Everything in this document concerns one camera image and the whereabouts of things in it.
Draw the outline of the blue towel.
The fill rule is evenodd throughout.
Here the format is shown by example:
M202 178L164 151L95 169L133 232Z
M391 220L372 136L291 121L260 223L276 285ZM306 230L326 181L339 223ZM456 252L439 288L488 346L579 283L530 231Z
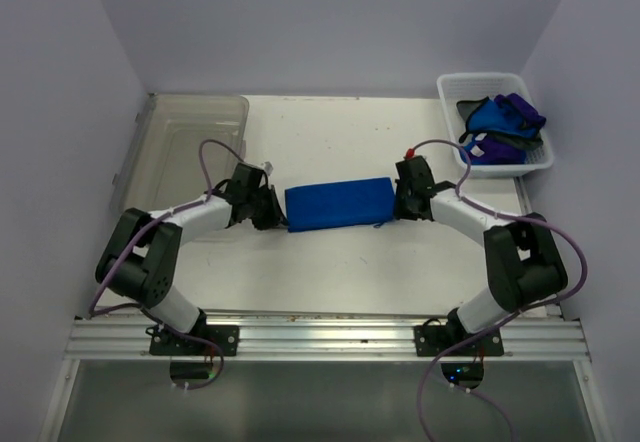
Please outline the blue towel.
M393 219L389 177L292 187L285 190L288 231L379 225Z
M460 101L456 109L465 127L459 143L473 165L520 165L525 161L517 123L492 99Z

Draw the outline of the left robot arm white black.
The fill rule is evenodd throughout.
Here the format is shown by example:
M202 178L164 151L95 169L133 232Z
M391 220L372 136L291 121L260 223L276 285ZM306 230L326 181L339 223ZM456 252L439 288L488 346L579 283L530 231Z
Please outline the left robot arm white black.
M99 298L110 290L173 329L172 341L182 352L201 352L208 341L202 310L174 286L179 251L210 232L245 220L259 231L288 225L268 173L243 162L230 179L208 187L191 202L152 212L126 210L96 266L99 289L90 314L100 313Z

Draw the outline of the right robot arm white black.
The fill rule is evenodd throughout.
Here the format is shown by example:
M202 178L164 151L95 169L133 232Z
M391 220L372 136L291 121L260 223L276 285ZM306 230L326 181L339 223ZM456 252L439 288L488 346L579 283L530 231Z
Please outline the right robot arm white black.
M526 306L563 291L568 276L544 217L500 215L466 199L456 186L434 181L422 156L396 164L394 216L448 226L484 249L487 288L447 315L445 341L451 351L468 354L481 331Z

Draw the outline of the purple towel in basket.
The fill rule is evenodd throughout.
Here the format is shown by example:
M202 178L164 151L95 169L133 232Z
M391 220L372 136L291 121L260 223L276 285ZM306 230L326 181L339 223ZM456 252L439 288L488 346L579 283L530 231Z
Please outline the purple towel in basket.
M497 95L487 109L487 164L522 164L543 146L540 133L547 119L520 95Z

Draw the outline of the clear plastic bin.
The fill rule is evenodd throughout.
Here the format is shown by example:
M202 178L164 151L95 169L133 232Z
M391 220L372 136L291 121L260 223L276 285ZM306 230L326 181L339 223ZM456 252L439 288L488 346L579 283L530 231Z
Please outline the clear plastic bin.
M233 173L245 151L249 101L243 96L150 94L114 177L110 209L161 210L206 190L200 161L213 183Z

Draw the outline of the grey towel in basket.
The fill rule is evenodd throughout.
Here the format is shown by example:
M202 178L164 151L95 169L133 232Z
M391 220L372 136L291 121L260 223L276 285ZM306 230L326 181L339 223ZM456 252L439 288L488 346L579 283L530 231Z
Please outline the grey towel in basket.
M460 142L486 135L518 150L533 150L542 145L540 133L547 119L516 93L458 101L456 109L464 122Z

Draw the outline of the blue towel in basket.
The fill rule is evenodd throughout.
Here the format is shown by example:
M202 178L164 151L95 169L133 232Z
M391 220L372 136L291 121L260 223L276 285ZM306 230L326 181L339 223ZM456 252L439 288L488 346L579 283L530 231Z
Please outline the blue towel in basket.
M456 109L465 127L459 143L473 165L520 165L525 161L517 123L492 99L460 101Z

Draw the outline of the white plastic basket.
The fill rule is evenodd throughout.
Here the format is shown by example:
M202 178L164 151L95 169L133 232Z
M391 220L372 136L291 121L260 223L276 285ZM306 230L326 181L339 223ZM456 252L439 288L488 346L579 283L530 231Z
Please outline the white plastic basket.
M512 73L444 74L437 89L449 139L475 178L514 178L548 169L554 154L547 119L523 79Z

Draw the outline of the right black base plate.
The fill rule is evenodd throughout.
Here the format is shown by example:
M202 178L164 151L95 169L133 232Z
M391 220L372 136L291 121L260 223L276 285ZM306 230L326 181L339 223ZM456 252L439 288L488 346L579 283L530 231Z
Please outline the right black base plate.
M435 357L441 352L457 344L465 343L451 353L453 357L490 356L500 357L505 354L500 331L491 332L472 342L473 335L467 333L458 322L430 318L413 326L413 340L418 357Z

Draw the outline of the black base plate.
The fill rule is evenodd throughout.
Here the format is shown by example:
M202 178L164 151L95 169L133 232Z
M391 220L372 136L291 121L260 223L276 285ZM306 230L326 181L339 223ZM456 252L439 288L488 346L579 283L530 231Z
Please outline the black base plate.
M505 354L500 331L491 332L472 342L473 335L467 333L458 322L430 318L413 326L413 340L418 357L435 357L441 352L457 344L465 343L451 353L453 357L490 356L500 357Z
M149 353L153 356L204 356L213 355L214 349L203 339L212 342L224 357L233 357L239 345L239 327L236 325L208 325L194 328L186 335L176 335L158 325L147 327L145 334L150 337Z

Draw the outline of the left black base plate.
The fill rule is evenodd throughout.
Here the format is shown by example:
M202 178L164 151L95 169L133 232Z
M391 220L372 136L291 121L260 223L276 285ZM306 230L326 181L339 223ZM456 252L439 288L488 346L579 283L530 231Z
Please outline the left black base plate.
M204 356L213 355L214 349L203 339L212 342L224 357L233 357L239 345L239 327L236 325L208 325L194 328L186 335L176 335L158 325L147 327L145 334L150 337L149 353L153 356Z

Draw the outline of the aluminium rail frame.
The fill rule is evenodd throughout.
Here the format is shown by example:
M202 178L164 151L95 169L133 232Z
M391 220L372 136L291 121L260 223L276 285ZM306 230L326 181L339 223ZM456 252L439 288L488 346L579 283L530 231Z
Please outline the aluminium rail frame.
M207 310L209 322L239 327L232 361L417 359L413 327L443 315L485 287L482 257L471 261L410 251L408 256L214 257L186 251L176 286ZM76 321L65 359L150 359L150 325L125 310ZM590 361L579 322L534 312L501 330L502 361Z

